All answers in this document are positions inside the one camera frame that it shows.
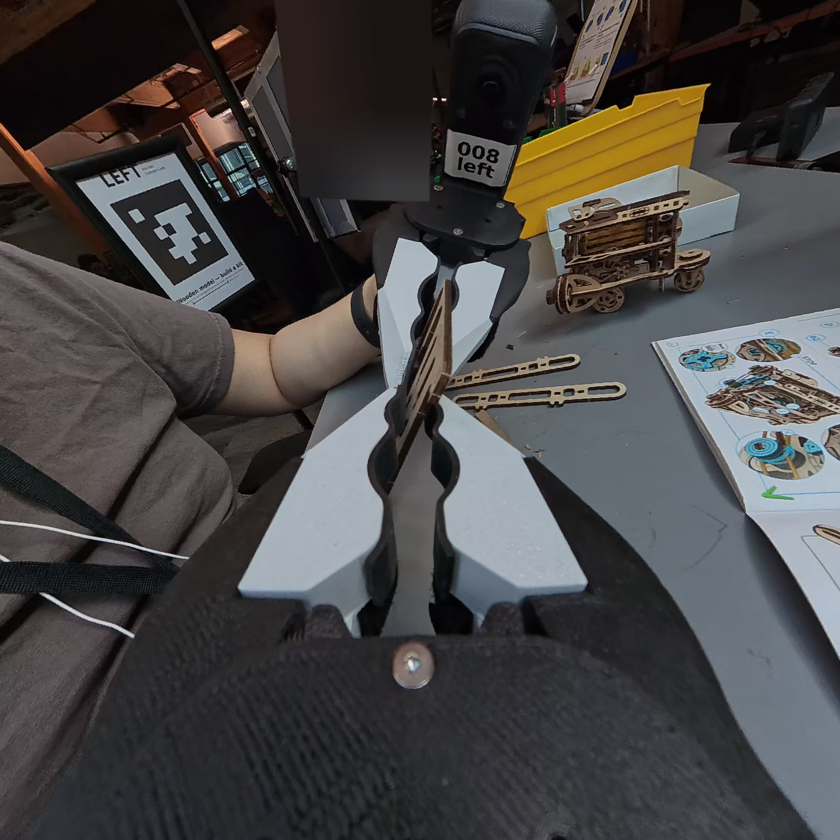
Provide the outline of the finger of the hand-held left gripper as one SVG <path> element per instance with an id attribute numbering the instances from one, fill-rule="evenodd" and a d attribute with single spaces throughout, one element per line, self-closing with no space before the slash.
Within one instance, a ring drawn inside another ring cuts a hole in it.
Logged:
<path id="1" fill-rule="evenodd" d="M 489 261 L 460 264 L 452 277 L 457 302 L 451 314 L 452 364 L 456 375 L 474 356 L 492 330 L 490 313 L 504 275 L 504 269 Z"/>
<path id="2" fill-rule="evenodd" d="M 410 368 L 416 325 L 424 314 L 423 288 L 438 275 L 438 258 L 417 241 L 399 238 L 384 286 L 377 292 L 385 386 L 403 383 Z"/>

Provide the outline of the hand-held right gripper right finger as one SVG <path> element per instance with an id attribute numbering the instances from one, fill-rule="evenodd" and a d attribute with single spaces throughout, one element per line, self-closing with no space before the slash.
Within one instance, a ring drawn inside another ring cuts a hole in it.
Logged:
<path id="1" fill-rule="evenodd" d="M 437 634 L 469 634 L 492 606 L 585 590 L 587 578 L 527 460 L 442 396 L 427 420 L 443 488 L 434 524 Z"/>

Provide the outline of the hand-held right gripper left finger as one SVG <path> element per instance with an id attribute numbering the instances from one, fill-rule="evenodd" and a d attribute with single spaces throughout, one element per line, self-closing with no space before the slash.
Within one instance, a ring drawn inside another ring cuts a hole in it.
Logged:
<path id="1" fill-rule="evenodd" d="M 302 458 L 238 584 L 242 596 L 336 606 L 354 636 L 380 635 L 397 583 L 389 491 L 406 388 L 387 388 Z"/>

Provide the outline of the laser-cut wooden parts sheet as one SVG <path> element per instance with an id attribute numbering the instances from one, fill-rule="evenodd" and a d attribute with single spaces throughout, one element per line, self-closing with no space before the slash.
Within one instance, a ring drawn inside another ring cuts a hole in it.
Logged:
<path id="1" fill-rule="evenodd" d="M 395 467 L 388 484 L 393 486 L 408 449 L 429 410 L 443 394 L 453 369 L 452 282 L 444 280 L 416 343 L 410 376 L 400 385 L 395 404 Z"/>

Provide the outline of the person's left forearm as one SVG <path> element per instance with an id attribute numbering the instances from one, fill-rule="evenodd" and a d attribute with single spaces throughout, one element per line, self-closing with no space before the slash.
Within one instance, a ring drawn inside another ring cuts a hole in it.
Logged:
<path id="1" fill-rule="evenodd" d="M 270 417 L 315 403 L 381 350 L 355 326 L 351 296 L 274 335 L 232 330 L 233 373 L 212 413 Z"/>

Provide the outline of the wooden model car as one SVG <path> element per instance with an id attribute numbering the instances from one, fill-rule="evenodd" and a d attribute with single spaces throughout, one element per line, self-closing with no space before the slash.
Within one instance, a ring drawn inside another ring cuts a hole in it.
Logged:
<path id="1" fill-rule="evenodd" d="M 678 252 L 679 214 L 689 195 L 678 191 L 630 204 L 603 197 L 571 207 L 570 221 L 559 225 L 565 272 L 547 291 L 547 303 L 559 313 L 615 312 L 629 284 L 657 280 L 663 291 L 669 277 L 678 291 L 697 290 L 711 253 Z"/>

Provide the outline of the black wristband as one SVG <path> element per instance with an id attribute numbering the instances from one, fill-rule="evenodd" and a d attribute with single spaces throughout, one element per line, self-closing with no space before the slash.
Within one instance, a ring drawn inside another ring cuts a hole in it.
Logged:
<path id="1" fill-rule="evenodd" d="M 378 316 L 370 316 L 364 306 L 364 284 L 357 286 L 350 296 L 351 318 L 361 337 L 376 349 L 381 348 Z"/>

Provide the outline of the slotted wooden strip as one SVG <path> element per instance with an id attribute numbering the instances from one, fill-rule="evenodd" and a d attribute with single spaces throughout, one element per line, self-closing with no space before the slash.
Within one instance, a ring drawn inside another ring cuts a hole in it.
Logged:
<path id="1" fill-rule="evenodd" d="M 466 410 L 478 412 L 504 406 L 562 406 L 568 403 L 611 401 L 624 397 L 626 393 L 627 388 L 623 383 L 603 382 L 467 393 L 454 395 L 450 401 Z"/>
<path id="2" fill-rule="evenodd" d="M 543 356 L 528 362 L 457 374 L 450 379 L 446 390 L 451 391 L 468 386 L 505 382 L 522 377 L 544 375 L 552 371 L 571 370 L 579 366 L 580 363 L 581 357 L 577 353 Z"/>

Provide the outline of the pointed wooden stick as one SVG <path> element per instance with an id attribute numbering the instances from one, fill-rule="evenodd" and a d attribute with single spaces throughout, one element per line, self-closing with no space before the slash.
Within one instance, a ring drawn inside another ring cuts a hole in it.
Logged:
<path id="1" fill-rule="evenodd" d="M 510 446 L 517 448 L 518 446 L 513 443 L 513 441 L 509 438 L 509 436 L 504 432 L 504 430 L 498 425 L 497 421 L 489 415 L 487 410 L 479 410 L 474 412 L 475 419 L 484 425 L 484 427 L 488 428 L 491 432 L 499 436 L 502 440 L 504 440 Z"/>

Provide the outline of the wooden board with instruction card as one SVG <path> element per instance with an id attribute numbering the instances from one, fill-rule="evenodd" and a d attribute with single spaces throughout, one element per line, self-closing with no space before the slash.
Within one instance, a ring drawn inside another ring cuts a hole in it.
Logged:
<path id="1" fill-rule="evenodd" d="M 593 3 L 563 80 L 571 119 L 595 110 L 637 5 L 638 1 Z"/>

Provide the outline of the yellow plastic bin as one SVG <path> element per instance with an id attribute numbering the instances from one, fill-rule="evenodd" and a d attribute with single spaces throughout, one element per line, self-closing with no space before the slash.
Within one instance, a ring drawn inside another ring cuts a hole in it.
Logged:
<path id="1" fill-rule="evenodd" d="M 689 166 L 708 87 L 640 94 L 626 108 L 607 108 L 524 143 L 506 193 L 526 220 L 521 237 L 544 234 L 551 207 Z"/>

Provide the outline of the grey panel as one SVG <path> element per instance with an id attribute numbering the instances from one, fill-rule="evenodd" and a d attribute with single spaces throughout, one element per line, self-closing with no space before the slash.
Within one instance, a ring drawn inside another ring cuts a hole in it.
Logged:
<path id="1" fill-rule="evenodd" d="M 319 236 L 338 238 L 358 233 L 359 227 L 346 200 L 317 197 L 301 199 L 277 33 L 272 35 L 255 69 L 246 88 L 245 98 L 312 240 Z"/>

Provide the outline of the black framed marker sign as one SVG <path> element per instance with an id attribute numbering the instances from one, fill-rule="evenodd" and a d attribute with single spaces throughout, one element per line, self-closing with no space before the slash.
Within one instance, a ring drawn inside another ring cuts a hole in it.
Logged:
<path id="1" fill-rule="evenodd" d="M 143 287 L 220 312 L 257 277 L 173 136 L 48 168 Z"/>

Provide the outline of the white cardboard box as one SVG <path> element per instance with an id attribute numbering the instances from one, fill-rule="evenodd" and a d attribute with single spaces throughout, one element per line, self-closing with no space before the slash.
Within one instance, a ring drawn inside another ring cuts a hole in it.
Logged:
<path id="1" fill-rule="evenodd" d="M 557 274 L 564 269 L 564 232 L 560 230 L 560 225 L 571 220 L 571 207 L 598 197 L 612 197 L 621 204 L 630 204 L 680 191 L 689 192 L 689 203 L 680 212 L 683 227 L 678 247 L 686 248 L 691 243 L 734 229 L 740 197 L 737 190 L 685 166 L 670 166 L 550 207 L 546 218 Z"/>

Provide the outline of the illustrated instruction booklet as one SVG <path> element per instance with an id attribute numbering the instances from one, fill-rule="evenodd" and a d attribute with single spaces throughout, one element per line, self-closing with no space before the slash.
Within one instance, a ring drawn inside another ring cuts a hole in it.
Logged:
<path id="1" fill-rule="evenodd" d="M 839 310 L 653 343 L 839 650 Z"/>

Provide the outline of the black device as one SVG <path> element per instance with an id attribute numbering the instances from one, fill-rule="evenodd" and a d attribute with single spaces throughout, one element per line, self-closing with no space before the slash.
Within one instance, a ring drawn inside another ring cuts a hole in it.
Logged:
<path id="1" fill-rule="evenodd" d="M 796 168 L 801 155 L 821 128 L 835 73 L 808 81 L 793 99 L 753 111 L 731 132 L 728 152 L 745 151 L 734 163 Z"/>

